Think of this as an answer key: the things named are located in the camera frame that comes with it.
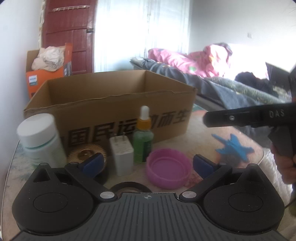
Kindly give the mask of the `person's right hand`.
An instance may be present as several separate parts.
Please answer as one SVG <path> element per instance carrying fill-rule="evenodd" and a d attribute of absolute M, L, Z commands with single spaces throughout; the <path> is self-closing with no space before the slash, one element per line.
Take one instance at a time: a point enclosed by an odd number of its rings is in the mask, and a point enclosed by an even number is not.
<path fill-rule="evenodd" d="M 285 184 L 295 183 L 295 166 L 293 159 L 281 156 L 278 151 L 274 151 L 274 160 L 282 180 Z"/>

